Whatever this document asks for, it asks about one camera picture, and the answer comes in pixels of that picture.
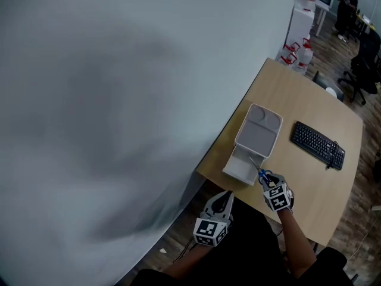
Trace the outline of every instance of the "white desk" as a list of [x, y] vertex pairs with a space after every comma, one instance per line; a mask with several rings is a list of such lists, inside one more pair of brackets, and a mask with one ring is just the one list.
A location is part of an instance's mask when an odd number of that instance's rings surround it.
[[326, 14], [329, 11], [328, 5], [325, 3], [322, 3], [320, 0], [316, 0], [316, 6], [319, 7], [319, 17], [317, 19], [317, 24], [319, 27], [317, 28], [316, 36], [318, 37], [320, 34], [321, 27], [323, 25], [324, 19], [326, 18]]

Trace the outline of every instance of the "person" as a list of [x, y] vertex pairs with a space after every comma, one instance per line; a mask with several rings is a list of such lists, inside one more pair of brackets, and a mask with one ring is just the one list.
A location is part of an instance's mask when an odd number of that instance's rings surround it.
[[316, 257], [292, 211], [279, 210], [289, 271], [277, 235], [263, 214], [235, 199], [233, 225], [216, 247], [197, 244], [177, 262], [158, 272], [139, 271], [140, 285], [352, 285], [342, 270], [346, 258], [332, 248]]
[[332, 27], [332, 30], [338, 33], [338, 38], [340, 40], [344, 39], [344, 32], [347, 25], [351, 22], [351, 16], [357, 10], [358, 0], [338, 0], [338, 19], [335, 23], [335, 26]]

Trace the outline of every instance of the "keyboard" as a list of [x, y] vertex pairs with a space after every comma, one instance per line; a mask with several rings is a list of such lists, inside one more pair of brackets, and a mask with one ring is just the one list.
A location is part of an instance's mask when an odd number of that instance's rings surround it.
[[337, 142], [333, 142], [306, 124], [295, 123], [291, 142], [326, 164], [332, 162], [332, 167], [335, 169], [341, 170], [343, 167], [345, 150]]

